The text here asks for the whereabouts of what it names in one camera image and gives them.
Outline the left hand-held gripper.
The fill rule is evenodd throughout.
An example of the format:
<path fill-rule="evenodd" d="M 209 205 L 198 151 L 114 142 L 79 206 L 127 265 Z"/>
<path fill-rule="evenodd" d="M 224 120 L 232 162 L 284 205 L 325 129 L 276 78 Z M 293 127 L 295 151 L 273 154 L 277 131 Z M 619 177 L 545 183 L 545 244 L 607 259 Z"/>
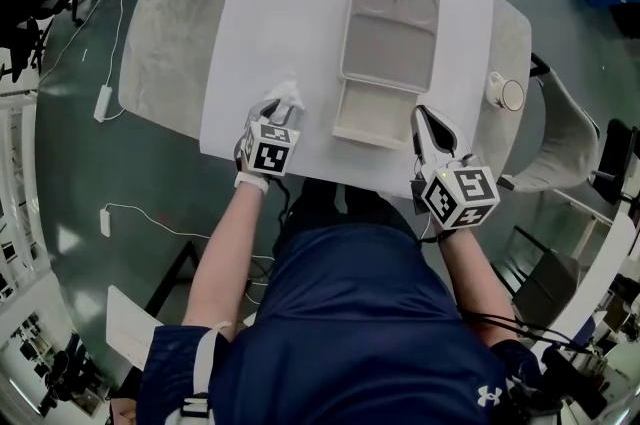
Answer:
<path fill-rule="evenodd" d="M 240 141 L 240 157 L 250 172 L 272 177 L 281 177 L 287 172 L 300 137 L 297 130 L 301 109 L 290 105 L 276 126 L 271 123 L 279 105 L 278 98 L 263 100 L 248 113 L 248 127 Z"/>

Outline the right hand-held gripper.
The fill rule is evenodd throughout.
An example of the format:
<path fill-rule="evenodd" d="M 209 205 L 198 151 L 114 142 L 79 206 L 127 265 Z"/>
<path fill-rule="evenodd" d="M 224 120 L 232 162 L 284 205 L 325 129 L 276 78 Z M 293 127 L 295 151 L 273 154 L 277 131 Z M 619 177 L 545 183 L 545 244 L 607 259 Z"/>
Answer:
<path fill-rule="evenodd" d="M 488 166 L 464 165 L 471 154 L 463 133 L 441 112 L 417 105 L 411 115 L 414 152 L 423 165 L 410 182 L 416 214 L 430 213 L 443 230 L 482 224 L 500 202 Z M 450 164 L 436 168 L 436 164 Z"/>

